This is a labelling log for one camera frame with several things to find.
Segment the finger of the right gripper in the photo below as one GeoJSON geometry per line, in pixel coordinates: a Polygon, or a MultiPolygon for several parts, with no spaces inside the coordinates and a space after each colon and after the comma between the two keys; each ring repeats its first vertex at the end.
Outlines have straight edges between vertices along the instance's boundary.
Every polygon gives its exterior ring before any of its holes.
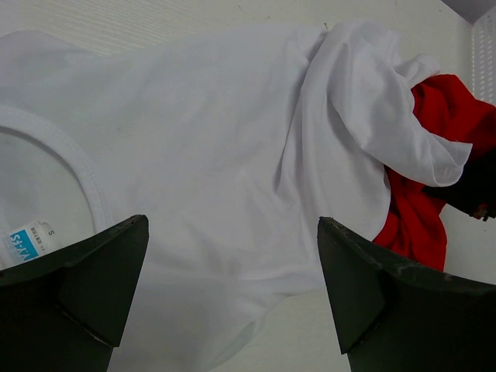
{"type": "Polygon", "coordinates": [[[443,188],[425,186],[422,191],[475,219],[494,219],[495,150],[469,162],[455,184],[443,188]]]}

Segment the white t-shirt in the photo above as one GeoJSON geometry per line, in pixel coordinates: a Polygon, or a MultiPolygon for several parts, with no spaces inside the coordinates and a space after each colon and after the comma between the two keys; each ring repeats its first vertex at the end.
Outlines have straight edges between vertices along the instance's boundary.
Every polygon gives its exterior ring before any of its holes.
{"type": "Polygon", "coordinates": [[[437,73],[368,21],[242,27],[100,57],[1,39],[1,231],[75,243],[144,214],[150,239],[112,371],[207,371],[282,299],[324,285],[317,225],[367,239],[385,171],[433,141],[412,88],[437,73]]]}

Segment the red t-shirt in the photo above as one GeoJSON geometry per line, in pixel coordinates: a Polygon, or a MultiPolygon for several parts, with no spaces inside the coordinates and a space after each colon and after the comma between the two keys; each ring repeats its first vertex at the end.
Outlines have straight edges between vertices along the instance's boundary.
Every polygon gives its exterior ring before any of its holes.
{"type": "Polygon", "coordinates": [[[469,162],[495,150],[495,107],[475,98],[454,74],[428,77],[412,88],[412,95],[413,116],[433,146],[387,167],[391,203],[374,242],[443,270],[448,238],[441,212],[448,204],[422,190],[455,184],[469,162]]]}

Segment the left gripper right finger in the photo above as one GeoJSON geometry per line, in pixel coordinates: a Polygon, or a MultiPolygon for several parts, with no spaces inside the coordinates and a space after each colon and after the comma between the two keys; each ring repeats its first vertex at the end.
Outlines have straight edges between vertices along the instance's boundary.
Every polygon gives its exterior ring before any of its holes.
{"type": "Polygon", "coordinates": [[[318,248],[353,371],[493,371],[495,287],[433,270],[321,218],[318,248]]]}

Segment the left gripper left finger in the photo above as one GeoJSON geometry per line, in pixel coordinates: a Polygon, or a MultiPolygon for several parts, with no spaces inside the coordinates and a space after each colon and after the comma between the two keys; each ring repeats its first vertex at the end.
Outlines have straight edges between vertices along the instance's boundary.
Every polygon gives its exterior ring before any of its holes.
{"type": "Polygon", "coordinates": [[[106,371],[149,240],[134,215],[86,240],[1,272],[3,371],[106,371]]]}

